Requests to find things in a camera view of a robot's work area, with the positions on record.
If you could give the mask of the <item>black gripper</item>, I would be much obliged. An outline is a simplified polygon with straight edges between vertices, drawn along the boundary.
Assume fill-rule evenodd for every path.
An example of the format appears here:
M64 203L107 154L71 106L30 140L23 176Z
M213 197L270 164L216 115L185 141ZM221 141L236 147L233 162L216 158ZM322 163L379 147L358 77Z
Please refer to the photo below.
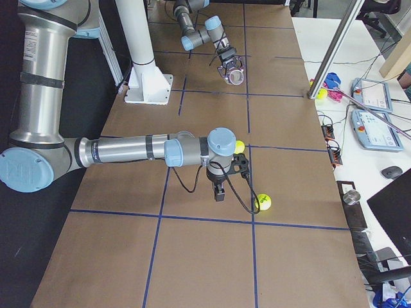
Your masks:
M224 80L229 79L229 73L227 71L237 69L238 72L244 72L243 58L236 55L235 47L224 47L217 51L217 55L220 59L221 65L217 67L217 71L221 78Z
M207 169L206 175L207 178L213 183L214 200L217 202L224 201L225 189L223 188L223 183L227 179L225 176L225 169L218 169L216 173L212 172L210 169Z

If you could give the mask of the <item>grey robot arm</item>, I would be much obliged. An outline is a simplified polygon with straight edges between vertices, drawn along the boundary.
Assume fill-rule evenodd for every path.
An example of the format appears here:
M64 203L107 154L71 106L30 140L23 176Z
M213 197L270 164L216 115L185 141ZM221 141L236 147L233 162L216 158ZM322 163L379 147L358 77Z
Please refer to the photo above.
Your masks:
M190 15L208 5L209 1L175 1L173 15L182 31L182 46L186 51L191 51L212 42L221 62L217 68L221 78L229 85L241 85L245 79L243 59L236 54L236 48L229 42L219 16L208 18L199 29L192 23Z
M19 111L19 73L22 68L24 26L16 1L1 2L1 149L16 129ZM69 43L67 86L62 101L61 131L66 137L97 138L114 102L109 68L96 40ZM83 172L73 171L55 184L34 193L13 191L1 185L1 205L23 207L41 201L71 201Z

